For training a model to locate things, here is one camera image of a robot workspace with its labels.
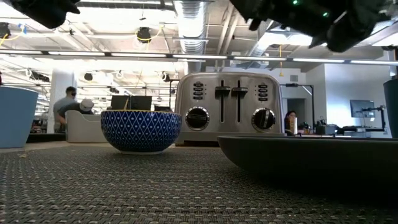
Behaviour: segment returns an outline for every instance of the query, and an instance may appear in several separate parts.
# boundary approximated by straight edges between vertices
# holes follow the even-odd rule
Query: gray woven placemat
[[[0,223],[397,223],[392,211],[268,187],[219,149],[0,153]]]

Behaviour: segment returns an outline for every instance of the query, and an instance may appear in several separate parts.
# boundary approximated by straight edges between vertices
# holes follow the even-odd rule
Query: toaster
[[[176,144],[230,135],[285,135],[282,92],[270,75],[191,73],[178,83],[175,112],[183,119]]]

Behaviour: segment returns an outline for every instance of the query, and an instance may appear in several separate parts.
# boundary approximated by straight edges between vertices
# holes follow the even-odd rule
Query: man
[[[76,88],[75,87],[68,87],[66,90],[66,97],[58,100],[54,103],[53,106],[53,113],[54,113],[54,132],[56,133],[57,130],[60,128],[60,121],[58,120],[58,110],[63,108],[66,105],[71,103],[76,103]]]
[[[65,132],[65,125],[67,121],[65,119],[65,114],[67,111],[74,110],[79,111],[81,114],[94,114],[91,109],[93,109],[94,103],[89,99],[84,99],[80,103],[71,103],[69,105],[64,106],[63,108],[58,110],[57,119],[60,122],[60,128],[56,131],[56,133]]]

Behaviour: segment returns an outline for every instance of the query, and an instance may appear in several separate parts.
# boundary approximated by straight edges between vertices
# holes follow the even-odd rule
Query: blue patterned bowl
[[[181,115],[168,112],[107,110],[101,113],[106,140],[125,154],[158,154],[174,143]]]

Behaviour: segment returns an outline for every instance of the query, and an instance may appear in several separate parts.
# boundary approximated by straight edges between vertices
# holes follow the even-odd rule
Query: white cap
[[[80,109],[82,111],[91,111],[93,107],[94,103],[90,99],[84,99],[80,102]]]

